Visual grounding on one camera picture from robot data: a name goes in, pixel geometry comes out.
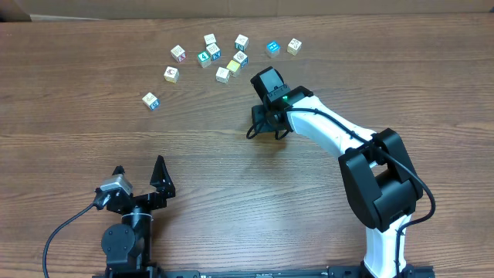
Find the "yellow top block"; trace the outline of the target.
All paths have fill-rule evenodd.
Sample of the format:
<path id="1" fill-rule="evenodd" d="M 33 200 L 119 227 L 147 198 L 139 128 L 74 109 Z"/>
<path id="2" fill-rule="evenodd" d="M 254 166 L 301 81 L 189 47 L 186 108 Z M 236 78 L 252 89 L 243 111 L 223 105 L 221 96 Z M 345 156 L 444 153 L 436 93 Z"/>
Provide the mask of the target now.
<path id="1" fill-rule="evenodd" d="M 237 77 L 240 74 L 241 64 L 232 59 L 228 63 L 227 69 L 231 76 Z"/>

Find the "plain white block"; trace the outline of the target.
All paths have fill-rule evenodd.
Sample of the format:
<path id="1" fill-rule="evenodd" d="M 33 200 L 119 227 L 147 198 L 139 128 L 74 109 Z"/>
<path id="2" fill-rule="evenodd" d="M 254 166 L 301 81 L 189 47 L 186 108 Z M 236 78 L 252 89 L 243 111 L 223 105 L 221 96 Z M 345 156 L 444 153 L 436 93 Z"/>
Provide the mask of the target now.
<path id="1" fill-rule="evenodd" d="M 230 77 L 230 71 L 229 69 L 226 69 L 224 67 L 219 67 L 216 71 L 215 78 L 218 82 L 220 83 L 227 83 L 228 79 Z"/>

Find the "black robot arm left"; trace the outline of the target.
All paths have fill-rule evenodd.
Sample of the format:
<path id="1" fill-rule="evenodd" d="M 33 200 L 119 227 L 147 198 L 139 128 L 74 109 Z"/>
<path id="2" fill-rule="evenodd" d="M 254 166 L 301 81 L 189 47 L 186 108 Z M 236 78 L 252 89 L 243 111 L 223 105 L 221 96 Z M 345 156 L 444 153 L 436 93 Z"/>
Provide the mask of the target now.
<path id="1" fill-rule="evenodd" d="M 175 186 L 161 155 L 154 164 L 150 186 L 155 188 L 153 192 L 134 195 L 124 168 L 117 166 L 96 189 L 96 207 L 121 215 L 121 222 L 110 226 L 101 239 L 106 255 L 105 277 L 164 275 L 159 265 L 151 261 L 152 212 L 167 207 L 167 200 L 175 196 Z"/>

